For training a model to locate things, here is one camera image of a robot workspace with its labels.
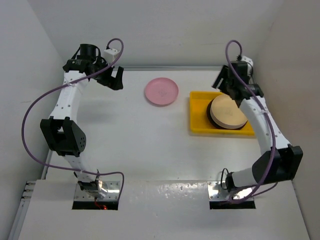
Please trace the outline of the orange plate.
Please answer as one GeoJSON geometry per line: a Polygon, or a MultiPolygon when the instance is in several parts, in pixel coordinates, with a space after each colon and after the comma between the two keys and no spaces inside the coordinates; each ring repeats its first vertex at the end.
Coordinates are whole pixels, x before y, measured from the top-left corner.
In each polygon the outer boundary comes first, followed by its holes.
{"type": "Polygon", "coordinates": [[[215,124],[228,130],[242,128],[248,122],[236,102],[226,94],[220,94],[212,100],[208,114],[215,124]]]}

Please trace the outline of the metal rimmed plate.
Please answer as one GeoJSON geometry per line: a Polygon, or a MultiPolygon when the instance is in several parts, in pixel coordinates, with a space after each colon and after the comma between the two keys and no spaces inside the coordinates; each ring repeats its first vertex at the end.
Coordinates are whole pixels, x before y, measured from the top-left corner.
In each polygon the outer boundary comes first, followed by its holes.
{"type": "Polygon", "coordinates": [[[248,121],[246,121],[243,125],[239,125],[237,128],[235,128],[234,126],[228,126],[228,127],[221,126],[221,125],[217,124],[214,121],[214,119],[213,119],[213,117],[211,115],[211,106],[212,106],[212,101],[207,105],[206,116],[207,116],[208,121],[211,123],[211,125],[213,125],[217,129],[221,129],[221,130],[241,130],[248,122],[248,121]]]}

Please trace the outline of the pink plate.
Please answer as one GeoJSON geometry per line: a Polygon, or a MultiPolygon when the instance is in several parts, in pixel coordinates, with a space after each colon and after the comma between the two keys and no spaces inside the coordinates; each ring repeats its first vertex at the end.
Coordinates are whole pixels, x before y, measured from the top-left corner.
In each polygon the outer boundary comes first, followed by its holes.
{"type": "Polygon", "coordinates": [[[169,78],[158,77],[149,81],[144,88],[144,96],[153,105],[168,106],[179,95],[178,85],[169,78]]]}

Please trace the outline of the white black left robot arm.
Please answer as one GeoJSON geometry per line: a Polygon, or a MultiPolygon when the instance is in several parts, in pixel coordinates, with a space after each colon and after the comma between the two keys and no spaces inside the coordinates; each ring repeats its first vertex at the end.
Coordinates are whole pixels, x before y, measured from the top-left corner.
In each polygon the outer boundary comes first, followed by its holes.
{"type": "Polygon", "coordinates": [[[85,150],[87,139],[77,124],[81,97],[90,80],[114,91],[123,89],[123,67],[112,75],[111,63],[120,51],[106,47],[104,51],[92,44],[81,44],[76,53],[63,66],[64,87],[61,89],[56,106],[49,118],[42,119],[40,129],[50,150],[62,156],[71,166],[80,189],[88,195],[101,199],[107,195],[107,188],[92,170],[81,153],[85,150]]]}

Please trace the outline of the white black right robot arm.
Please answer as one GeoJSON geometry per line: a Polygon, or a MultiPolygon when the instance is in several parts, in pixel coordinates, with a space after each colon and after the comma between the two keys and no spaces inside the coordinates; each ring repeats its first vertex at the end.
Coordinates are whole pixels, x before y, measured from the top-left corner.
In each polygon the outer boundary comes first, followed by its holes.
{"type": "Polygon", "coordinates": [[[261,152],[252,167],[227,174],[228,192],[252,187],[255,193],[262,185],[292,181],[303,158],[302,148],[293,146],[278,128],[260,86],[249,80],[248,63],[236,60],[221,68],[212,85],[229,96],[247,117],[261,152]]]}

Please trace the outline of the yellow plastic bin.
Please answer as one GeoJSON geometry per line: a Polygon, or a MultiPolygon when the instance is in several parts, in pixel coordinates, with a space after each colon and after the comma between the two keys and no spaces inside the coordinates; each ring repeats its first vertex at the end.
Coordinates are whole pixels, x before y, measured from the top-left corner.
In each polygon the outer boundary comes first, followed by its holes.
{"type": "Polygon", "coordinates": [[[222,129],[215,127],[207,117],[207,107],[209,103],[222,95],[216,91],[191,91],[189,93],[189,127],[195,134],[218,134],[218,135],[255,135],[249,122],[241,129],[222,129]]]}

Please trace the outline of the aluminium table frame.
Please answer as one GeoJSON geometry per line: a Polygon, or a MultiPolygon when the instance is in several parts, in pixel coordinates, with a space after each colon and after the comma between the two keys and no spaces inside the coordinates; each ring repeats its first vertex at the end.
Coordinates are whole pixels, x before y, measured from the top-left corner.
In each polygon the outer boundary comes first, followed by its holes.
{"type": "Polygon", "coordinates": [[[254,209],[210,209],[207,181],[223,168],[248,168],[259,156],[256,139],[190,131],[189,94],[210,91],[214,70],[142,68],[124,72],[124,89],[90,83],[78,124],[87,136],[82,157],[111,180],[125,175],[118,210],[74,210],[69,171],[49,169],[35,184],[21,240],[281,240],[273,192],[254,209]],[[169,78],[179,88],[166,106],[150,103],[147,83],[169,78]]]}

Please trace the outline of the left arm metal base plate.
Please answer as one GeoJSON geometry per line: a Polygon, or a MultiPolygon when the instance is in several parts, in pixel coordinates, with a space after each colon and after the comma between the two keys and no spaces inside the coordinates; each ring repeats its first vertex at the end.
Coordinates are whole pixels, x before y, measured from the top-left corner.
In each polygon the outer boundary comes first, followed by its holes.
{"type": "Polygon", "coordinates": [[[98,180],[91,185],[81,185],[80,182],[76,185],[74,192],[74,200],[78,202],[93,201],[117,201],[120,194],[119,181],[102,181],[98,180]]]}

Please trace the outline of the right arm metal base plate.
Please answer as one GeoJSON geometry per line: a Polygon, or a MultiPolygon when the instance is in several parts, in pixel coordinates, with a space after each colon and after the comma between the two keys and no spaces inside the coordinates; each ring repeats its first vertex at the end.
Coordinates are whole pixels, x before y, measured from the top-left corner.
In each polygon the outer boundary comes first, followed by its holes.
{"type": "Polygon", "coordinates": [[[225,181],[208,181],[207,192],[211,202],[226,202],[232,197],[233,200],[241,200],[252,192],[251,187],[242,190],[236,189],[235,191],[228,192],[226,190],[225,181]]]}

